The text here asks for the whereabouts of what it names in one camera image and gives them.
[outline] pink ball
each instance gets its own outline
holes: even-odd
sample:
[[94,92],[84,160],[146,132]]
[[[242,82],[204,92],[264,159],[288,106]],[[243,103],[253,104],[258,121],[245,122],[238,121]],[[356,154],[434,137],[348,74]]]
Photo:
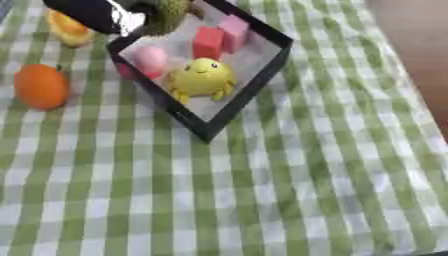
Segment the pink ball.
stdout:
[[154,79],[162,75],[168,56],[162,48],[145,45],[134,52],[133,61],[142,73]]

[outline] orange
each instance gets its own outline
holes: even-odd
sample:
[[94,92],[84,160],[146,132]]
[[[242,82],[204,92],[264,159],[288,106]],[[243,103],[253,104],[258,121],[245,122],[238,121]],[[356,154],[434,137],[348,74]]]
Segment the orange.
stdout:
[[47,22],[50,32],[68,46],[78,47],[92,39],[90,28],[53,9],[48,10]]
[[16,97],[31,108],[50,110],[63,105],[69,82],[62,72],[43,64],[29,64],[14,75]]

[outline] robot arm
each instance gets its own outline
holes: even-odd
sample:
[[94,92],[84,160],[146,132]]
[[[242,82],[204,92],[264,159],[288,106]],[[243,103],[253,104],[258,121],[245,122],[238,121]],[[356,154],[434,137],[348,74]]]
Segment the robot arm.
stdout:
[[43,0],[44,4],[103,34],[127,36],[146,25],[154,8],[126,10],[115,0]]

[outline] yellow plush toy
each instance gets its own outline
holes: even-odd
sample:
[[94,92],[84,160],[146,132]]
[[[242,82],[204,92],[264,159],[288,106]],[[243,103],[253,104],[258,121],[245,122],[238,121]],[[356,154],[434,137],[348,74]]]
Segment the yellow plush toy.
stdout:
[[200,58],[184,68],[170,71],[163,87],[170,90],[175,99],[186,104],[190,96],[212,95],[214,100],[220,100],[232,93],[236,83],[235,74],[228,65]]

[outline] white paper liner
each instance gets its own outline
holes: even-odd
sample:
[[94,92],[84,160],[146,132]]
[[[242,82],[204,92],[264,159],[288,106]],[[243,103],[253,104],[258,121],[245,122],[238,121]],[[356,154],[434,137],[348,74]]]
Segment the white paper liner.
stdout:
[[[142,37],[120,52],[120,55],[132,63],[131,56],[138,47],[152,45],[163,48],[169,56],[168,69],[164,74],[173,68],[184,66],[185,63],[193,59],[193,39],[197,28],[199,26],[216,27],[226,15],[203,1],[196,1],[196,4],[205,11],[203,20],[187,15],[185,21],[175,32],[165,37]],[[213,101],[209,96],[190,97],[185,107],[205,122],[210,121],[280,51],[280,47],[250,31],[248,41],[242,49],[234,54],[223,53],[220,60],[229,65],[237,76],[238,83],[235,86],[235,91],[220,101]],[[153,82],[161,85],[163,77],[164,75]]]

